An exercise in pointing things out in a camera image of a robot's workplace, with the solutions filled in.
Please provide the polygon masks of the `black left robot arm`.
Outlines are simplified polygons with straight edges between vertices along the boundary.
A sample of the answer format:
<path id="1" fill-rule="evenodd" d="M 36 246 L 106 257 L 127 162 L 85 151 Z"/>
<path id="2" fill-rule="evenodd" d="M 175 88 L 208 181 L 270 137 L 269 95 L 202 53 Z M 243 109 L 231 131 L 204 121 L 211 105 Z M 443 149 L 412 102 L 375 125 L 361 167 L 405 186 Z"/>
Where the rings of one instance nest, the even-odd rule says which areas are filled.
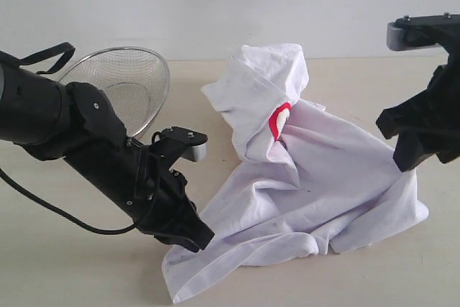
<path id="1" fill-rule="evenodd" d="M 50 78 L 74 52 L 64 42 L 25 58 L 1 54 L 1 139 L 38 160 L 64 160 L 125 212 L 133 229 L 191 252 L 205 249 L 214 233 L 173 164 L 201 160 L 207 136 L 169 127 L 145 145 L 128 135 L 100 88 Z"/>

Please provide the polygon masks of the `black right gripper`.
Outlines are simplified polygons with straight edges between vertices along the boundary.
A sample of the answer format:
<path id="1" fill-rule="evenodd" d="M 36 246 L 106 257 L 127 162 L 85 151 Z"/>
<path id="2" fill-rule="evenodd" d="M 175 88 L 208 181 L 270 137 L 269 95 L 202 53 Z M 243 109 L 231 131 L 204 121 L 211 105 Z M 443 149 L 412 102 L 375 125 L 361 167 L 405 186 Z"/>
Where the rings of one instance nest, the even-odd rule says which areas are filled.
<path id="1" fill-rule="evenodd" d="M 385 139 L 398 135 L 393 160 L 401 172 L 415 169 L 435 154 L 443 164 L 459 158 L 459 64 L 438 66 L 427 90 L 441 136 L 413 132 L 427 130 L 431 124 L 425 94 L 384 109 L 375 122 Z"/>

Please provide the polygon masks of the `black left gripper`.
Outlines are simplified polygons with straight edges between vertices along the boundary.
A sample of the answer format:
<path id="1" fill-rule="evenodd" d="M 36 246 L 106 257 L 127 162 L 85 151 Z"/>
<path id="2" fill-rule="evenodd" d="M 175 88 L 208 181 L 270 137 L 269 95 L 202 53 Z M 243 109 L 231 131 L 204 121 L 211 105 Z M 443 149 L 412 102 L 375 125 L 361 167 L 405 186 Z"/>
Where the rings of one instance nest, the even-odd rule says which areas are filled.
<path id="1" fill-rule="evenodd" d="M 123 211 L 132 224 L 118 230 L 138 230 L 165 244 L 178 244 L 190 252 L 204 250 L 215 233 L 198 216 L 185 193 L 187 180 L 171 166 L 180 157 L 176 151 L 125 148 L 118 156 L 123 179 Z"/>

